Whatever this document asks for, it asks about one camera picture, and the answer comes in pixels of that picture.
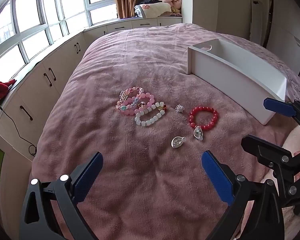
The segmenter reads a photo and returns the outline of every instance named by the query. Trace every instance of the bed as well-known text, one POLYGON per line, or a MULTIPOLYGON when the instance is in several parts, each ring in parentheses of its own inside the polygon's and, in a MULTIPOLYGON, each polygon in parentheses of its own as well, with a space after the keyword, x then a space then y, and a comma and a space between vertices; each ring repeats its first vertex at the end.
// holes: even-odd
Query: bed
MULTIPOLYGON (((55 180, 93 153, 104 166, 85 201, 78 205, 99 239, 205 239, 226 209, 201 167, 209 149, 236 174, 261 181, 268 172, 240 142, 253 134, 282 146, 297 126, 275 115, 266 126, 219 90, 186 75, 187 46, 224 39, 247 49, 287 77, 287 100, 300 100, 300 78, 279 58, 245 39, 193 24, 140 28, 105 35, 85 52, 54 106, 38 143, 31 178, 55 180), (139 86, 163 101, 167 112, 149 127, 118 113, 122 90, 139 86), (185 107, 177 113, 177 105, 185 107), (219 112, 216 126, 193 136, 188 116, 195 106, 219 112), (187 141, 171 147, 175 136, 187 141)), ((199 116, 201 122, 210 116, 199 116)), ((71 239, 62 215, 56 217, 71 239)))

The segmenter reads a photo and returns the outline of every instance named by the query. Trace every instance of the black cable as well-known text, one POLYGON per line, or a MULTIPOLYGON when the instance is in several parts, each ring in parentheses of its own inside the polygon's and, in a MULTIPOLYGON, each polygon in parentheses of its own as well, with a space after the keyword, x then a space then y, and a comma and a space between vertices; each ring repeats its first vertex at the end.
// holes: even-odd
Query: black cable
POLYGON ((14 120, 2 109, 2 107, 0 106, 0 109, 5 113, 5 115, 7 116, 7 117, 9 117, 11 120, 12 120, 12 122, 13 122, 13 124, 14 124, 14 127, 16 128, 16 130, 17 130, 17 132, 18 132, 18 135, 19 135, 19 137, 21 138, 21 139, 23 139, 24 141, 26 141, 26 142, 28 142, 28 143, 30 143, 31 145, 29 146, 29 148, 28 148, 28 151, 29 151, 29 153, 30 153, 30 155, 32 155, 33 157, 35 157, 35 155, 37 154, 37 147, 33 144, 33 143, 31 143, 31 142, 29 142, 28 140, 26 140, 26 139, 24 139, 24 138, 22 138, 21 136, 20 136, 20 133, 19 133, 19 131, 18 131, 18 128, 17 128, 17 126, 16 126, 16 123, 14 122, 14 120), (34 153, 31 153, 30 152, 30 147, 31 146, 33 146, 34 147, 34 153))

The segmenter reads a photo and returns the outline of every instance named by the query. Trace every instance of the pink blanket pile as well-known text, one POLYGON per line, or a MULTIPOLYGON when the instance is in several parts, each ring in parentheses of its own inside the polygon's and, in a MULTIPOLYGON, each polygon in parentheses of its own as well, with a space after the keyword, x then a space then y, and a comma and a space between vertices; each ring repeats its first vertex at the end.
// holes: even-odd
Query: pink blanket pile
MULTIPOLYGON (((215 38, 234 42, 278 68, 288 79, 287 96, 300 99, 300 78, 272 53, 192 24, 105 35, 93 42, 70 77, 43 129, 32 176, 55 180, 101 152, 103 169, 78 205, 99 239, 205 239, 226 204, 201 167, 202 153, 209 149, 236 174, 261 181, 267 168, 242 150, 242 137, 253 134, 282 145, 296 126, 292 118, 277 114, 263 126, 207 82, 186 75, 187 46, 215 38), (121 90, 132 86, 143 87, 168 107, 149 127, 115 110, 121 90), (174 110, 179 104, 183 114, 174 110), (203 141, 194 138, 188 124, 195 106, 219 112, 203 141), (175 136, 187 139, 176 149, 171 147, 175 136)), ((209 119, 208 113, 197 114, 197 122, 209 119)), ((58 210, 56 215, 71 239, 58 210)))

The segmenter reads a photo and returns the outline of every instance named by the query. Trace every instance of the crystal bracelet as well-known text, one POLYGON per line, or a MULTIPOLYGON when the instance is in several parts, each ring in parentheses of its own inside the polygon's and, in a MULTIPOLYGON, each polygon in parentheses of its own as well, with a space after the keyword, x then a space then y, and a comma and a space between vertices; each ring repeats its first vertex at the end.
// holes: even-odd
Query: crystal bracelet
POLYGON ((136 121, 137 125, 149 126, 149 125, 153 124, 154 122, 158 121, 159 118, 161 118, 161 116, 163 116, 165 114, 164 109, 160 110, 159 113, 157 113, 154 117, 150 118, 147 121, 141 121, 140 116, 151 112, 152 110, 156 109, 157 107, 163 108, 164 106, 165 106, 164 102, 160 102, 160 103, 156 102, 155 105, 152 105, 151 107, 148 107, 147 109, 141 110, 139 113, 137 113, 134 120, 136 121))

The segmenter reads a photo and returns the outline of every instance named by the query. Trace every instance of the white plastic box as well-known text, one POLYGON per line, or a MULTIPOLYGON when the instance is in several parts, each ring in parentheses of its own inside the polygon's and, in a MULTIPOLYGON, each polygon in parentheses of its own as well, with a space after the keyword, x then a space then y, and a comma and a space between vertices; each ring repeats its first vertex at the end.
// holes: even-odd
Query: white plastic box
POLYGON ((274 112, 265 98, 285 100, 286 77, 255 54, 227 41, 214 39, 188 47, 187 74, 194 74, 242 106, 265 125, 274 112))

